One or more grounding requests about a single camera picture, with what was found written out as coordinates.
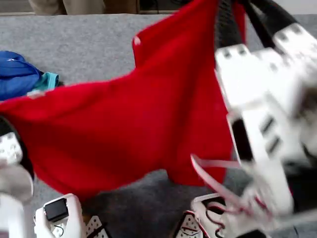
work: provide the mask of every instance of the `gray carpet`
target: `gray carpet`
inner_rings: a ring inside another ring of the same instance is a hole
[[[0,50],[15,51],[42,71],[58,73],[66,84],[105,80],[134,68],[132,37],[162,15],[96,15],[0,18]],[[317,36],[317,17],[298,16]],[[248,32],[252,50],[260,47],[253,30]],[[241,193],[246,177],[228,171],[225,184]],[[113,238],[167,237],[190,201],[210,193],[205,187],[171,183],[164,171],[153,172],[141,181],[116,191],[105,192],[84,204],[84,211],[98,214],[108,223]],[[35,181],[34,212],[59,194]],[[300,238],[316,237],[317,226],[298,227]],[[295,238],[293,229],[276,233],[278,238]]]

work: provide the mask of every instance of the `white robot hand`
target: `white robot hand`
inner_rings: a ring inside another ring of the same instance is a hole
[[[86,226],[78,198],[67,194],[38,209],[34,232],[37,238],[85,238]]]

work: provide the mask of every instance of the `person's leg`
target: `person's leg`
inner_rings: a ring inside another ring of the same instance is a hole
[[[66,14],[62,0],[29,0],[29,2],[37,15]]]
[[[103,14],[104,0],[63,0],[68,15]]]

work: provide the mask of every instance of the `teal fabric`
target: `teal fabric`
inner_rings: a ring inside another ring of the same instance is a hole
[[[58,85],[58,74],[46,72],[41,79],[35,84],[33,91],[53,90]]]

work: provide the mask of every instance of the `red towel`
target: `red towel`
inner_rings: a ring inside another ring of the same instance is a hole
[[[230,158],[226,109],[214,74],[215,0],[195,0],[133,39],[136,69],[107,82],[8,100],[36,174],[81,199],[166,169],[202,185],[190,153]],[[243,12],[238,14],[244,32]],[[209,171],[222,180],[224,170]]]

